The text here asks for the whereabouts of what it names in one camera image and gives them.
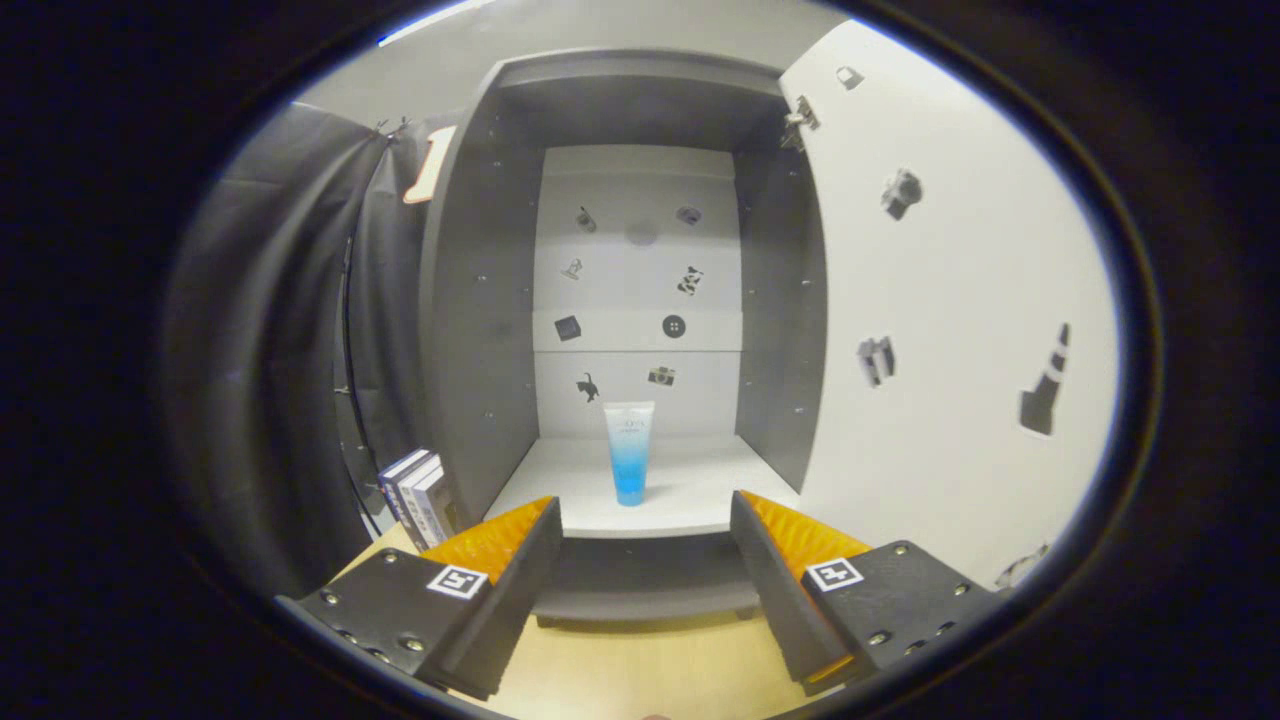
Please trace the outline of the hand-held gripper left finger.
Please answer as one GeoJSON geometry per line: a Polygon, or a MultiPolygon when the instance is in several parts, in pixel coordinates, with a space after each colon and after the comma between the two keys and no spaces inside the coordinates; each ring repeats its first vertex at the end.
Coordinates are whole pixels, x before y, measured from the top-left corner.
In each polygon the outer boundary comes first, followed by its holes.
{"type": "Polygon", "coordinates": [[[536,498],[422,553],[379,550],[276,605],[334,650],[399,680],[488,700],[559,556],[559,505],[536,498]]]}

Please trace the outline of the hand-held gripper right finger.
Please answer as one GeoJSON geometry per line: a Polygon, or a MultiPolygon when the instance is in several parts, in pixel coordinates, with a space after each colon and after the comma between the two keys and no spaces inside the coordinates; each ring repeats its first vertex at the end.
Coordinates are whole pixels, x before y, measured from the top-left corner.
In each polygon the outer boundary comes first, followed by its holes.
{"type": "Polygon", "coordinates": [[[730,534],[787,673],[806,694],[947,644],[1001,600],[911,541],[870,547],[741,489],[730,534]]]}

